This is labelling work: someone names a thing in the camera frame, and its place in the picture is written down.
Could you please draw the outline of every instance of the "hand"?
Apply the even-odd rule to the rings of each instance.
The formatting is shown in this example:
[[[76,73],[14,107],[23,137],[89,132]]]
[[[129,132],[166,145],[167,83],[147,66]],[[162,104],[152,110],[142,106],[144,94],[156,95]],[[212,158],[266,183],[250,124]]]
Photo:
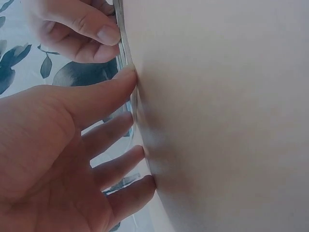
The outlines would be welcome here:
[[[89,164],[133,123],[125,113],[81,136],[133,91],[134,71],[116,77],[86,87],[39,86],[0,100],[0,231],[107,232],[152,198],[151,176],[101,193],[144,158],[142,147]]]
[[[22,0],[42,44],[79,63],[104,63],[119,53],[120,32],[105,0]]]

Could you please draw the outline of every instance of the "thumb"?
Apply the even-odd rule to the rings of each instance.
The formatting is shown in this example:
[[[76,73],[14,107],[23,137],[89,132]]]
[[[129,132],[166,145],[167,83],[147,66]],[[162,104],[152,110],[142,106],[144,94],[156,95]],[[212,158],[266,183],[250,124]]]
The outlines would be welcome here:
[[[117,25],[100,10],[79,0],[59,0],[48,13],[49,21],[61,23],[75,32],[105,45],[120,40]]]

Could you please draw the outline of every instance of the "white surface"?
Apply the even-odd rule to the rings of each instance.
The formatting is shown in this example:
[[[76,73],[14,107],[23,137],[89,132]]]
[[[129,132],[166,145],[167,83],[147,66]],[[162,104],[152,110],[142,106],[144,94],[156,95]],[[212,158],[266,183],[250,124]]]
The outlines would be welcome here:
[[[308,1],[126,0],[125,19],[175,231],[309,231]]]

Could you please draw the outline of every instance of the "fingernail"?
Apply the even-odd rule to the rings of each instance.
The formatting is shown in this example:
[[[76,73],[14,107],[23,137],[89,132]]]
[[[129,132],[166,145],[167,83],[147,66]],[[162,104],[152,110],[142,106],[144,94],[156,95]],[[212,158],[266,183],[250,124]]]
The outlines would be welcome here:
[[[102,29],[98,32],[98,39],[101,43],[105,45],[116,45],[120,40],[119,29],[104,25]]]
[[[132,70],[132,71],[135,71],[135,70],[136,70],[134,64],[128,64],[127,66],[124,67],[124,69],[130,69],[130,70]]]

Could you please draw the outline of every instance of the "finger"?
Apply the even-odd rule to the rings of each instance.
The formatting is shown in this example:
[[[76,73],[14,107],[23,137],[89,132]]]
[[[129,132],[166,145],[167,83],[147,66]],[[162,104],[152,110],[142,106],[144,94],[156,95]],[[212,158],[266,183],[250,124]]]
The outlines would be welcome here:
[[[126,112],[93,128],[85,134],[83,136],[83,142],[89,158],[92,159],[103,153],[122,136],[126,135],[132,125],[132,114]]]
[[[91,5],[107,16],[112,15],[115,11],[114,6],[109,5],[106,0],[92,0]]]
[[[94,179],[101,190],[119,183],[143,158],[142,146],[135,146],[122,156],[93,169]]]
[[[64,37],[57,43],[47,44],[54,51],[78,63],[105,63],[119,53],[118,45],[84,42],[73,36]]]
[[[155,188],[153,177],[148,175],[142,180],[107,196],[114,215],[109,228],[142,209],[154,196]]]
[[[104,63],[119,53],[119,46],[91,43],[91,39],[60,23],[46,21],[38,26],[35,31],[42,44],[75,62]]]
[[[46,20],[68,26],[75,32],[105,45],[116,45],[119,28],[100,10],[75,0],[57,0],[50,6]]]
[[[122,106],[136,85],[134,66],[121,70],[113,80],[91,86],[58,88],[55,98],[81,130],[102,120]]]

